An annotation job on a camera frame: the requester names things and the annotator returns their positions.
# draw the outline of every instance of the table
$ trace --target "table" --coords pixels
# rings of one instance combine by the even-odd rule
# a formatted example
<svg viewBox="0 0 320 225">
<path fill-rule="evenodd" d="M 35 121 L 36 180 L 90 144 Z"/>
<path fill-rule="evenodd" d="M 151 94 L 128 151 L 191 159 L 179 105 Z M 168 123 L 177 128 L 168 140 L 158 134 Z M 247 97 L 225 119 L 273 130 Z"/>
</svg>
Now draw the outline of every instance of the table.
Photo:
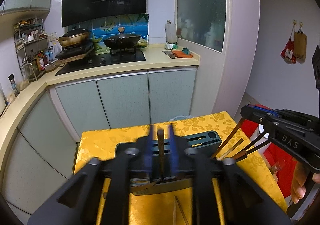
<svg viewBox="0 0 320 225">
<path fill-rule="evenodd" d="M 168 138 L 167 125 L 170 123 L 174 126 L 176 135 L 192 135 L 204 131 L 216 131 L 222 140 L 225 140 L 233 128 L 236 126 L 234 120 L 227 112 L 215 113 L 196 117 L 192 119 L 172 121 L 156 124 L 156 127 L 162 127 L 165 132 L 165 138 Z M 154 129 L 154 139 L 156 138 L 156 130 Z M 78 155 L 76 159 L 75 172 L 80 170 L 86 162 L 92 157 L 98 157 L 102 160 L 113 158 L 115 148 L 121 142 L 133 142 L 137 138 L 148 134 L 149 125 L 126 127 L 119 129 L 97 130 L 83 132 L 79 145 Z M 239 152 L 242 148 L 249 144 L 249 139 L 239 129 L 228 145 L 217 155 L 221 156 L 229 148 L 231 148 L 241 138 L 244 142 L 240 144 L 231 154 Z M 272 177 L 269 169 L 258 152 L 249 155 L 247 159 L 237 163 L 268 195 L 285 211 L 287 204 L 284 197 Z M 108 190 L 110 179 L 106 179 L 103 192 Z M 134 196 L 130 194 L 129 201 L 129 224 L 130 225 L 157 225 L 172 224 L 173 221 L 173 201 L 177 196 L 183 212 L 185 213 L 189 223 L 191 224 L 191 188 L 180 191 L 169 192 L 165 194 Z M 104 199 L 101 197 L 100 208 L 98 213 L 97 224 L 100 223 Z M 185 224 L 182 215 L 177 211 L 176 224 Z"/>
</svg>

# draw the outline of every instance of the tile backsplash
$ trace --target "tile backsplash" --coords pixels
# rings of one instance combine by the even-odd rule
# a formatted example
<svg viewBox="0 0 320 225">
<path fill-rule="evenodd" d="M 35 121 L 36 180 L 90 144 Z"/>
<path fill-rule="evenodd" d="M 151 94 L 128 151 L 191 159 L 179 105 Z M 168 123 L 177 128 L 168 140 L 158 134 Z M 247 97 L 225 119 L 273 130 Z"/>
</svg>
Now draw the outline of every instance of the tile backsplash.
<svg viewBox="0 0 320 225">
<path fill-rule="evenodd" d="M 139 47 L 148 46 L 148 24 L 149 14 L 132 14 L 97 18 L 78 24 L 68 26 L 68 31 L 74 27 L 86 28 L 91 31 L 90 39 L 94 43 L 96 54 L 103 54 L 109 52 L 103 40 L 111 36 L 119 34 L 118 28 L 124 27 L 124 33 L 132 33 L 141 35 L 138 42 Z"/>
</svg>

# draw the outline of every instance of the lower cabinet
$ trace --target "lower cabinet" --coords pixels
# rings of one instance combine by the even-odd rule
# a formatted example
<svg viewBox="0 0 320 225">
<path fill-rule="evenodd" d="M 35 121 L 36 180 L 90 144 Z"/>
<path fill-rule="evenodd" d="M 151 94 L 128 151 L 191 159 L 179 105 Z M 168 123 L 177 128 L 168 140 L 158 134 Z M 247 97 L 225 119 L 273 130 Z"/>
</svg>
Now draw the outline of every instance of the lower cabinet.
<svg viewBox="0 0 320 225">
<path fill-rule="evenodd" d="M 196 68 L 149 71 L 151 123 L 190 114 L 195 78 Z"/>
<path fill-rule="evenodd" d="M 44 161 L 18 133 L 4 171 L 4 198 L 32 214 L 66 181 L 67 179 Z"/>
<path fill-rule="evenodd" d="M 58 85 L 56 91 L 79 137 L 84 131 L 110 128 L 95 79 Z"/>
<path fill-rule="evenodd" d="M 30 214 L 23 212 L 22 210 L 18 209 L 17 207 L 13 206 L 9 202 L 7 202 L 13 213 L 18 217 L 18 219 L 22 222 L 22 224 L 27 225 L 28 220 L 30 218 Z"/>
<path fill-rule="evenodd" d="M 148 73 L 97 78 L 110 127 L 150 124 Z"/>
<path fill-rule="evenodd" d="M 47 92 L 18 129 L 53 168 L 67 178 L 72 175 L 76 142 L 60 120 Z"/>
</svg>

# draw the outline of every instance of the finger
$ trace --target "finger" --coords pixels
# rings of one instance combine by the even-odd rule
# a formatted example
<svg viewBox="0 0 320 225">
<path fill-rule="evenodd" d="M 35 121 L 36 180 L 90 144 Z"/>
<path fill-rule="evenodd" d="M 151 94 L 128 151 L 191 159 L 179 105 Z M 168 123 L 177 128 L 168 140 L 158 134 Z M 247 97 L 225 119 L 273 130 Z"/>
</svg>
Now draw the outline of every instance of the finger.
<svg viewBox="0 0 320 225">
<path fill-rule="evenodd" d="M 291 198 L 294 204 L 297 204 L 299 202 L 299 197 L 296 195 L 292 185 L 291 185 L 290 193 L 291 193 Z"/>
<path fill-rule="evenodd" d="M 292 180 L 291 183 L 294 192 L 296 193 L 297 197 L 299 199 L 302 199 L 306 193 L 306 188 L 304 186 L 300 186 L 300 184 L 298 183 L 298 181 L 296 179 Z"/>
<path fill-rule="evenodd" d="M 320 173 L 314 173 L 312 179 L 316 183 L 320 183 Z"/>
<path fill-rule="evenodd" d="M 303 186 L 307 180 L 308 171 L 301 163 L 297 163 L 294 169 L 293 177 L 297 180 L 300 186 Z"/>
</svg>

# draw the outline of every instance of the countertop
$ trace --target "countertop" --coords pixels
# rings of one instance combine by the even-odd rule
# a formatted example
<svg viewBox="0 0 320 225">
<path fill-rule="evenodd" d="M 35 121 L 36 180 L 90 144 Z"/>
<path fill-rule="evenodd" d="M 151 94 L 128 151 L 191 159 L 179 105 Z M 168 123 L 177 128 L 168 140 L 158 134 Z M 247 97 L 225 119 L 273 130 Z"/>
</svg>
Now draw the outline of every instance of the countertop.
<svg viewBox="0 0 320 225">
<path fill-rule="evenodd" d="M 30 83 L 15 101 L 9 105 L 7 111 L 0 118 L 0 173 L 3 168 L 2 163 L 5 152 L 20 120 L 33 101 L 47 86 L 105 74 L 167 67 L 198 66 L 200 64 L 200 56 L 196 53 L 191 52 L 194 56 L 193 58 L 171 59 L 162 50 L 164 50 L 163 44 L 150 45 L 148 48 L 142 49 L 146 61 L 113 64 L 55 76 L 61 69 L 58 67 L 56 70 L 46 73 L 38 81 Z"/>
<path fill-rule="evenodd" d="M 172 123 L 176 135 L 185 136 L 197 134 L 204 131 L 216 131 L 222 140 L 225 140 L 233 128 L 236 126 L 234 120 L 227 112 L 220 112 L 212 115 L 196 117 L 192 119 L 172 121 L 156 124 L 156 127 L 164 129 L 164 136 L 167 135 L 167 125 Z M 154 128 L 154 139 L 156 139 L 157 128 Z M 110 159 L 115 156 L 115 148 L 121 142 L 134 142 L 137 138 L 146 136 L 149 132 L 149 125 L 136 126 L 129 128 L 108 129 L 87 131 L 82 133 L 82 138 L 78 150 L 75 172 L 79 171 L 87 161 L 92 157 L 98 157 L 102 160 Z M 224 154 L 240 139 L 244 141 L 228 156 L 233 156 L 246 145 L 250 143 L 247 136 L 239 129 L 230 142 L 218 153 L 218 157 Z M 278 184 L 272 177 L 266 163 L 261 155 L 256 151 L 237 163 L 284 211 L 287 204 L 281 193 Z M 108 191 L 110 179 L 106 179 L 103 192 Z M 146 196 L 129 196 L 129 224 L 172 224 L 173 220 L 173 200 L 177 196 L 182 209 L 191 224 L 191 193 L 192 189 L 187 188 L 180 191 L 169 192 L 164 194 L 146 195 Z M 217 198 L 220 218 L 222 217 L 222 203 Z M 101 198 L 97 223 L 103 210 L 104 199 Z M 178 213 L 177 207 L 176 224 L 184 224 L 181 214 Z"/>
</svg>

